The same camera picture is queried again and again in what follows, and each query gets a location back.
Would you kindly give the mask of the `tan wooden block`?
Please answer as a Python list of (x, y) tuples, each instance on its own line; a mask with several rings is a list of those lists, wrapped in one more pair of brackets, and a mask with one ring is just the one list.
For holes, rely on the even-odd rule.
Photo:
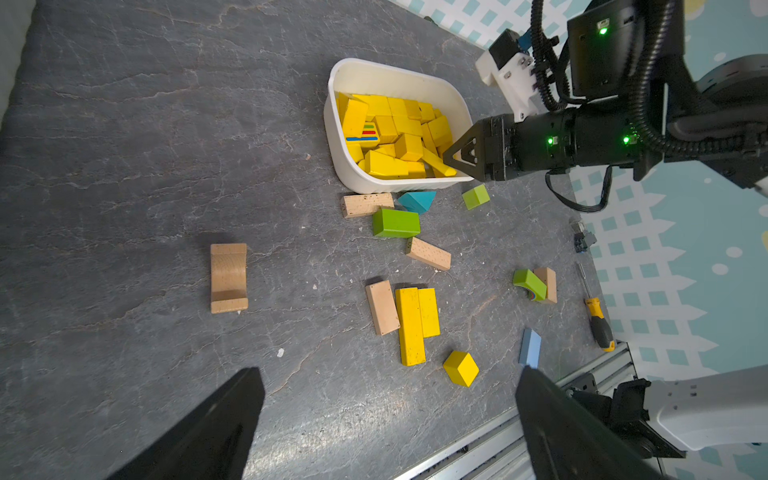
[(365, 287), (373, 325), (377, 335), (383, 336), (400, 328), (400, 319), (388, 280), (372, 283)]

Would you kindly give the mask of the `tan slanted block centre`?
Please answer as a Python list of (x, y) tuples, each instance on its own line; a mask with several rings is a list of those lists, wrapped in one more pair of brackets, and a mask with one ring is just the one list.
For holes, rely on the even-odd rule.
[(406, 255), (436, 270), (447, 271), (451, 268), (452, 256), (449, 252), (417, 237), (411, 237), (407, 240)]

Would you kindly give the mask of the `green slanted block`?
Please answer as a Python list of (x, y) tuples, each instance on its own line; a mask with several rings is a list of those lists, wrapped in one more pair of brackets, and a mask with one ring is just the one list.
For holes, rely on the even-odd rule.
[(532, 270), (516, 270), (513, 274), (513, 285), (527, 290), (533, 301), (546, 299), (547, 285)]

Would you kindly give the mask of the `teal triangular block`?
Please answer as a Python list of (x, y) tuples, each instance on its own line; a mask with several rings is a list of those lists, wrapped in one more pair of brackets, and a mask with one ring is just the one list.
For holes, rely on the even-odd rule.
[(405, 210), (422, 215), (430, 210), (435, 197), (435, 191), (410, 191), (402, 194), (398, 202)]

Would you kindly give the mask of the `rainbow striped block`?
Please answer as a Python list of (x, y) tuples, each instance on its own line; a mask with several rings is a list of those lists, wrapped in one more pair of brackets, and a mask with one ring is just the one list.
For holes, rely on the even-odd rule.
[(380, 141), (381, 137), (374, 123), (365, 123), (359, 135), (346, 138), (348, 144), (358, 145), (363, 149), (375, 148)]

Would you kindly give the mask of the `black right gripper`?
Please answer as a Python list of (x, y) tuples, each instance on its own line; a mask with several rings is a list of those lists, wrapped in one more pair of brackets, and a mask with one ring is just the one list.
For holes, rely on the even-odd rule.
[(574, 166), (574, 110), (530, 116), (512, 114), (474, 123), (442, 154), (444, 163), (474, 179), (508, 181), (532, 172), (563, 174)]

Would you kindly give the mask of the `brown small block left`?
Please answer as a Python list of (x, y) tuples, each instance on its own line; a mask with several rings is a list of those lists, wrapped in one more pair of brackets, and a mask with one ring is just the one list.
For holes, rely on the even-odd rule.
[(211, 313), (240, 312), (248, 308), (245, 243), (212, 244)]

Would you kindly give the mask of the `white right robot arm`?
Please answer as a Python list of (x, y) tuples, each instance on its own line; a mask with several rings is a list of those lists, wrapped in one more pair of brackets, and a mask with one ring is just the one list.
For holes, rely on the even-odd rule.
[[(477, 61), (510, 112), (441, 150), (478, 181), (601, 166), (643, 179), (661, 162), (699, 161), (742, 188), (767, 175), (767, 58), (743, 56), (694, 80), (680, 1), (593, 1), (559, 41), (531, 5), (527, 40), (503, 32)], [(767, 370), (676, 382), (634, 380), (578, 402), (645, 458), (767, 437)]]

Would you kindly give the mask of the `short yellow block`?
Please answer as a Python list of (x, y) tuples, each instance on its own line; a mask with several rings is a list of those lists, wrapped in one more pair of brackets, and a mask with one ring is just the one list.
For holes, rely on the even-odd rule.
[(418, 290), (422, 331), (425, 338), (440, 335), (439, 308), (434, 288)]

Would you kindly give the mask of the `grey blue clamp tool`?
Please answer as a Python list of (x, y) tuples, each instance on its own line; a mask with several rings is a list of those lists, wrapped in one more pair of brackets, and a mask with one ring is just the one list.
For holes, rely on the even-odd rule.
[(588, 230), (583, 222), (574, 222), (571, 227), (574, 232), (574, 248), (577, 253), (587, 252), (597, 243), (595, 234)]

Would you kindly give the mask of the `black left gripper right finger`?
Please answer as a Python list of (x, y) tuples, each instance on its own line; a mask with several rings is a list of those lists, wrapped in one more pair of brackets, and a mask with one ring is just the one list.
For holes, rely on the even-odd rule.
[(539, 370), (523, 369), (515, 401), (538, 479), (663, 477)]

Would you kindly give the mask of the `light blue block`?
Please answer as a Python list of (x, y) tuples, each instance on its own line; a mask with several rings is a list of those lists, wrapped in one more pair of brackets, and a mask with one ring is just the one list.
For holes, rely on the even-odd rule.
[(523, 332), (519, 363), (537, 369), (540, 360), (541, 343), (541, 336), (533, 329), (526, 328)]

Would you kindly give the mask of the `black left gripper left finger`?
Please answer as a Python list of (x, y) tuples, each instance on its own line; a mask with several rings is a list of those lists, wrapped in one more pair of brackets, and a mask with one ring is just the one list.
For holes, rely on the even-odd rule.
[(259, 369), (243, 368), (110, 477), (240, 479), (264, 400)]

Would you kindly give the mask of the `yellow black screwdriver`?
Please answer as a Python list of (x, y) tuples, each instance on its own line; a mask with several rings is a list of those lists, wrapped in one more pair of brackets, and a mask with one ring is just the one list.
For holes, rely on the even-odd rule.
[(576, 268), (586, 293), (585, 305), (590, 315), (589, 324), (593, 338), (604, 352), (612, 352), (616, 348), (616, 342), (610, 324), (602, 311), (600, 300), (597, 296), (591, 294), (583, 266), (580, 263), (576, 263)]

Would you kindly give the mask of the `small green cube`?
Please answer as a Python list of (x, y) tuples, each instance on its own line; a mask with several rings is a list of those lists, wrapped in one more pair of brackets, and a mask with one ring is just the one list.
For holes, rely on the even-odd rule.
[(484, 184), (475, 186), (462, 194), (462, 199), (468, 210), (473, 210), (490, 201), (490, 195)]

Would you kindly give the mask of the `small yellow cube pile bottom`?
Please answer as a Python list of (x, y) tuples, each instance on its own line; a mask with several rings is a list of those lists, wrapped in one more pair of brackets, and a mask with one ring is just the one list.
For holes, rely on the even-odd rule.
[(453, 351), (443, 363), (443, 368), (454, 384), (466, 388), (479, 374), (479, 367), (468, 352)]

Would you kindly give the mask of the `tan long block near tub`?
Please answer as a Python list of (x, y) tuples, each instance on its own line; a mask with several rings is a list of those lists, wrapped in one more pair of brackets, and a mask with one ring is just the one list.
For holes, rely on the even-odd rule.
[(341, 203), (342, 215), (345, 219), (370, 216), (381, 208), (394, 208), (391, 193), (346, 195)]

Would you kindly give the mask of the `green rectangular block centre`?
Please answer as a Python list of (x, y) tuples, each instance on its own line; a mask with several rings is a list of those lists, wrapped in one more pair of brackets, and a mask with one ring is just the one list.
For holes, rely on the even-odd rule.
[(421, 233), (418, 213), (386, 208), (373, 214), (372, 228), (379, 238), (411, 238)]

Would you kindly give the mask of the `white oval plastic tub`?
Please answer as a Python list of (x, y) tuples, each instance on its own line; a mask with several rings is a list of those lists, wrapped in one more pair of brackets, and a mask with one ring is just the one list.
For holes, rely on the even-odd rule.
[(335, 172), (349, 190), (357, 194), (440, 190), (472, 180), (461, 172), (447, 178), (397, 180), (368, 175), (348, 153), (336, 104), (338, 93), (373, 94), (430, 103), (447, 117), (456, 137), (465, 133), (473, 121), (460, 92), (444, 79), (357, 58), (338, 61), (330, 71), (323, 115)]

